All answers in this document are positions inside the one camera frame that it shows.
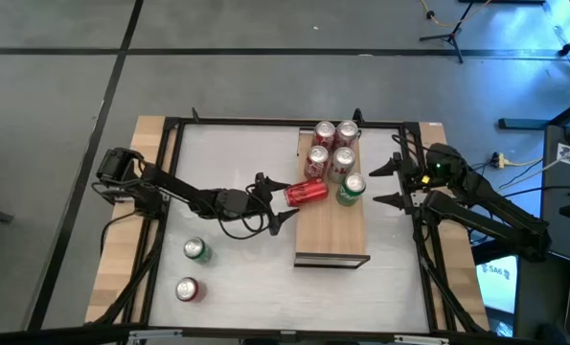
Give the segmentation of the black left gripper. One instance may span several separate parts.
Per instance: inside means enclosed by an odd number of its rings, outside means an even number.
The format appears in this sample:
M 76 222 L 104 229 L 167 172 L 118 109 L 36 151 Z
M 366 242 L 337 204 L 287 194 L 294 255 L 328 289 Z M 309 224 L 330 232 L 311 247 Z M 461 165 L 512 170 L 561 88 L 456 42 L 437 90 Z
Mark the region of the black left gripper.
M 248 194 L 258 203 L 260 214 L 267 216 L 267 230 L 271 236 L 277 236 L 283 223 L 299 212 L 299 209 L 291 209 L 275 215 L 271 208 L 272 193 L 285 190 L 289 186 L 289 183 L 275 181 L 263 172 L 256 173 L 254 184 L 250 186 Z

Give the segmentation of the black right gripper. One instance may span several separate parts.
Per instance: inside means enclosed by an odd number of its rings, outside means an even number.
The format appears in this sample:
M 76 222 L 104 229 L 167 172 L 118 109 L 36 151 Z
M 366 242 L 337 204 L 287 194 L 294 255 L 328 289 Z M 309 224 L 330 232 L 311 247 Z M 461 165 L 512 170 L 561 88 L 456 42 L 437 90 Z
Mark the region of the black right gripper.
M 429 189 L 422 184 L 422 171 L 412 158 L 404 158 L 396 152 L 385 165 L 370 172 L 369 176 L 392 176 L 395 173 L 399 180 L 400 193 L 375 196 L 373 201 L 403 210 L 406 215 L 412 215 L 422 206 L 429 192 Z

